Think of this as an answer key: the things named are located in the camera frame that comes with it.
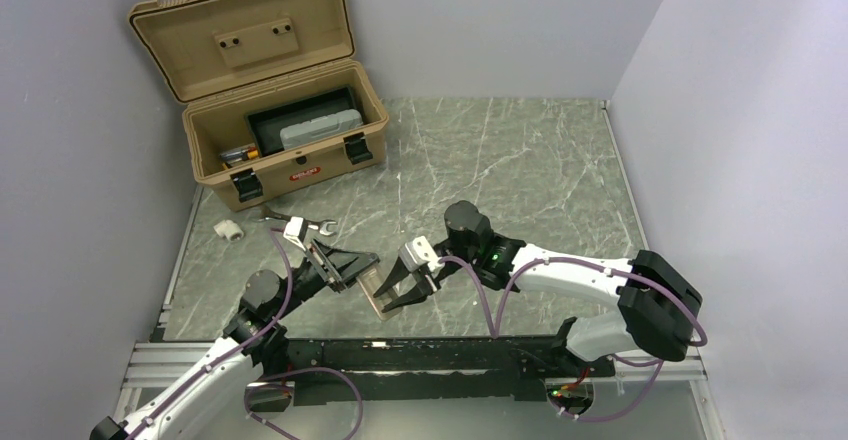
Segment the gray marble table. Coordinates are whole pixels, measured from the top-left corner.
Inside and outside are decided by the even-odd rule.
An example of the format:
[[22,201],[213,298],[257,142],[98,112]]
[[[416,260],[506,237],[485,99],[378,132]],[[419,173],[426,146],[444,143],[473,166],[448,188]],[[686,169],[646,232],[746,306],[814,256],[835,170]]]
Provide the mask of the gray marble table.
[[[442,215],[458,200],[475,203],[495,231],[539,246],[593,257],[642,248],[636,214],[598,100],[402,98],[388,100],[386,162],[273,200],[281,212],[333,218],[330,240],[376,252],[386,274],[397,248],[418,235],[445,237]],[[267,233],[249,211],[230,212],[204,191],[179,272],[166,340],[217,337],[247,278],[259,269],[284,275]],[[212,226],[232,219],[246,236],[218,238]],[[296,265],[300,257],[287,249]],[[405,291],[409,281],[401,284]],[[500,292],[488,292],[493,309]],[[542,293],[511,295],[502,332],[548,334],[568,316],[597,305]],[[423,304],[387,322],[360,289],[328,289],[288,316],[291,337],[453,336],[487,334],[477,293],[457,273]]]

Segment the open toolbox lid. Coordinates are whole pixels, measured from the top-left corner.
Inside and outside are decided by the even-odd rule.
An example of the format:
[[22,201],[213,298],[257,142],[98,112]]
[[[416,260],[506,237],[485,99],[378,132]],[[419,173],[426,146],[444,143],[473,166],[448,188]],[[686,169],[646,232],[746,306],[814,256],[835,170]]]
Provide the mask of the open toolbox lid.
[[151,0],[129,22],[183,103],[355,51],[345,0]]

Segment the open-end wrench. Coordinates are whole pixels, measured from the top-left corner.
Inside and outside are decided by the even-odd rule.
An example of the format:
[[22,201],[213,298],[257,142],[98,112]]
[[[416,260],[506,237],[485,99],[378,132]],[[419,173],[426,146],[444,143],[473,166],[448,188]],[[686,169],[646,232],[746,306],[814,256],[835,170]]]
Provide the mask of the open-end wrench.
[[[291,215],[286,215],[284,213],[277,213],[264,203],[259,206],[259,218],[257,221],[264,222],[267,220],[282,220],[284,222],[290,222],[292,219]],[[318,232],[319,235],[324,235],[325,237],[332,237],[333,235],[339,233],[333,230],[330,230],[330,227],[336,226],[339,222],[335,220],[322,220],[320,222],[313,222],[312,220],[303,219],[306,222],[306,226]]]

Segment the gray plastic box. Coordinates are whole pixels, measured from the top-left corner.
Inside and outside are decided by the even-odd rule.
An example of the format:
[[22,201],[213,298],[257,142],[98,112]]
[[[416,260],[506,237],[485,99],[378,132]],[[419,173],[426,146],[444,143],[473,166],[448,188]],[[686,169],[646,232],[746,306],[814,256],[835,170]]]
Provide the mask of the gray plastic box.
[[356,127],[362,126],[362,115],[358,110],[344,110],[332,115],[318,117],[280,130],[280,141],[285,150],[317,142]]

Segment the toolbox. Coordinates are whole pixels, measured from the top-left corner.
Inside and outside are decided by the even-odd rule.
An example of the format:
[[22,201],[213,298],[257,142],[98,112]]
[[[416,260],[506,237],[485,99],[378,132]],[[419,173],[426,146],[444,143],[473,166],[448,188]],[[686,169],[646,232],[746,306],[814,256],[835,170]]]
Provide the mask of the toolbox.
[[[385,159],[389,116],[352,59],[346,0],[152,0],[133,7],[129,22],[186,105],[194,178],[231,210]],[[346,124],[352,129],[336,127],[340,133],[330,137],[301,133],[314,141],[233,168],[221,161],[221,153],[257,142],[249,119],[344,89],[361,115]]]

